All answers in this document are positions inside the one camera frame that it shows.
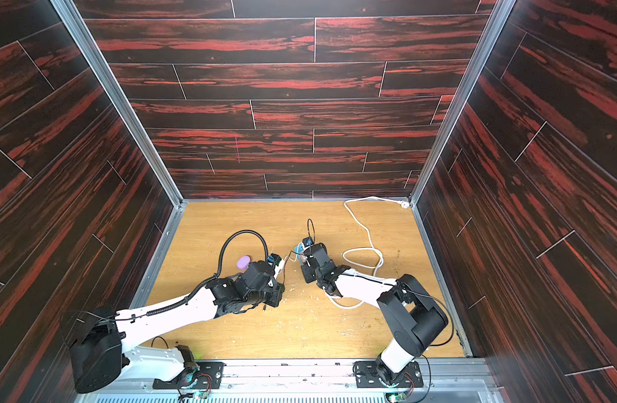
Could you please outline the pink earbud case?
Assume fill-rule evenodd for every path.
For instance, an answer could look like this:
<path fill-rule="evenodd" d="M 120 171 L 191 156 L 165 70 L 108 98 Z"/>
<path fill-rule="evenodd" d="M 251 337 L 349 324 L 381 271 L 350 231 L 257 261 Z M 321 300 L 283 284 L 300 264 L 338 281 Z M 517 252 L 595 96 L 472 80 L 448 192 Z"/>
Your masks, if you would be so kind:
<path fill-rule="evenodd" d="M 251 257 L 248 255 L 242 256 L 238 259 L 236 266 L 239 270 L 246 270 L 251 263 Z"/>

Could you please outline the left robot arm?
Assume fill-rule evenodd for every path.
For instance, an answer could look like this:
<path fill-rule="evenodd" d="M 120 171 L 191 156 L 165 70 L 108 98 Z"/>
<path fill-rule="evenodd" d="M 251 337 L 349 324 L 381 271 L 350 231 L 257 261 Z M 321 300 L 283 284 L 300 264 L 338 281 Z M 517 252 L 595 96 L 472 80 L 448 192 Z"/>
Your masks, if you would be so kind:
<path fill-rule="evenodd" d="M 76 393 L 101 390 L 117 379 L 151 379 L 156 386 L 179 390 L 211 384 L 212 371 L 200 367 L 189 347 L 154 349 L 142 344 L 260 304 L 277 307 L 284 287 L 276 278 L 284 265 L 283 258 L 271 255 L 249 263 L 237 275 L 213 276 L 185 296 L 117 312 L 83 312 L 68 341 Z"/>

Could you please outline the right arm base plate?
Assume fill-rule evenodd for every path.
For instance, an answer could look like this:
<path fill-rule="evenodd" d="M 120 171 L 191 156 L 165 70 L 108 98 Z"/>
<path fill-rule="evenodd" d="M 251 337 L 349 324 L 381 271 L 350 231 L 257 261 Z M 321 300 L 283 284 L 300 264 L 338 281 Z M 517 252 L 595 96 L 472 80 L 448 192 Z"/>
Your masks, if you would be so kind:
<path fill-rule="evenodd" d="M 379 360 L 359 360 L 353 363 L 358 388 L 422 388 L 424 380 L 418 363 L 409 362 L 400 372 L 393 372 Z"/>

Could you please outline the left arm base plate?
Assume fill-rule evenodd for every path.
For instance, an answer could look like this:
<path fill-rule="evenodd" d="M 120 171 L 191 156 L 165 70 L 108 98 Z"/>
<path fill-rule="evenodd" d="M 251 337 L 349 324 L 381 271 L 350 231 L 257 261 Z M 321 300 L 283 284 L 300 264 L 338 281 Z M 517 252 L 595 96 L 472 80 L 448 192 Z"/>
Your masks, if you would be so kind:
<path fill-rule="evenodd" d="M 154 390 L 168 391 L 211 391 L 221 386 L 225 363 L 221 361 L 198 361 L 192 369 L 184 369 L 173 380 L 155 379 Z"/>

